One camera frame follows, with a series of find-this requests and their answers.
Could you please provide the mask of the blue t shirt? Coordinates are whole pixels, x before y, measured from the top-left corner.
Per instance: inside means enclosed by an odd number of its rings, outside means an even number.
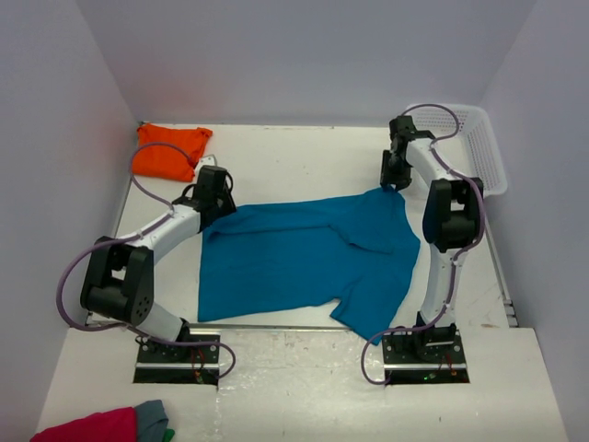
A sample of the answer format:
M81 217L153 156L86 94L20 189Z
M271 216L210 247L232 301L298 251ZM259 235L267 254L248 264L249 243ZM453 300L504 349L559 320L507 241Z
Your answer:
M202 233L197 318L334 301L330 317L369 339L408 294L420 247L393 191L242 205Z

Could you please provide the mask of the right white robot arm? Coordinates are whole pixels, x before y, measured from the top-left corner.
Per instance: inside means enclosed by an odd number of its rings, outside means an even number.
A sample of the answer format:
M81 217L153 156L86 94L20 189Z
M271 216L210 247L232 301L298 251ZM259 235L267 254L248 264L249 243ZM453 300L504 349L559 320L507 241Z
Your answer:
M400 192L411 184L417 171L429 185L422 216L422 234L430 246L430 271L416 324L397 328L403 346L422 362L430 362L455 345L455 297L461 267L468 252L482 240L485 229L483 184L450 166L437 152L441 140L416 128L405 111L389 122L390 148L383 152L380 186Z

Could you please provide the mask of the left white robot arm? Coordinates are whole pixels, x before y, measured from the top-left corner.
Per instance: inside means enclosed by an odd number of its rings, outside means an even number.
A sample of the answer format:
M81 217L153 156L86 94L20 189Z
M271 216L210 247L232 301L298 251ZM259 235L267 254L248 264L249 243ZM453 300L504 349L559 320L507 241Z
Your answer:
M159 341L158 350L179 362L191 350L186 322L155 302L156 264L185 240L237 209L230 173L204 166L165 214L126 238L102 238L90 253L82 308L131 326Z

